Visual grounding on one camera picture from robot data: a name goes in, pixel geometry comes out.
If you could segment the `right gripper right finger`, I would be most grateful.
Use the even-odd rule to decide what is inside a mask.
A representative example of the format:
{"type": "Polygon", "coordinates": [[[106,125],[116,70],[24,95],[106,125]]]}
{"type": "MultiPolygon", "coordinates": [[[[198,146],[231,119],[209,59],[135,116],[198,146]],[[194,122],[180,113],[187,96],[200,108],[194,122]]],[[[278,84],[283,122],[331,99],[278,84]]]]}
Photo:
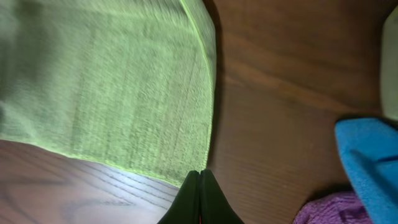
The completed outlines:
{"type": "Polygon", "coordinates": [[[243,224],[231,208],[212,171],[200,172],[199,180],[201,224],[243,224]]]}

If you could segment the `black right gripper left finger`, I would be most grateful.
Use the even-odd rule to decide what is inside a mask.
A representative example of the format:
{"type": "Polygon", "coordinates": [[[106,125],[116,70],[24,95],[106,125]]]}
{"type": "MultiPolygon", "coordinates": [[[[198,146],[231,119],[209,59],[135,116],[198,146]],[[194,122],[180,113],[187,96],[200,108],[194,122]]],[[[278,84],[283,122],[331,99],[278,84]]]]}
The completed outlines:
{"type": "Polygon", "coordinates": [[[177,196],[158,224],[200,223],[199,177],[200,174],[195,170],[187,174],[177,196]]]}

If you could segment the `light green cloth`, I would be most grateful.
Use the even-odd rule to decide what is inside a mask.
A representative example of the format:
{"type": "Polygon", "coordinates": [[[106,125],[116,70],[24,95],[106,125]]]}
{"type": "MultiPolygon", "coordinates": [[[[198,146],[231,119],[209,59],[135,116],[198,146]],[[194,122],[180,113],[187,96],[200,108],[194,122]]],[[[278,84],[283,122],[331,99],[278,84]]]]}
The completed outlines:
{"type": "Polygon", "coordinates": [[[215,37],[202,1],[2,1],[1,139],[180,186],[208,159],[215,37]]]}

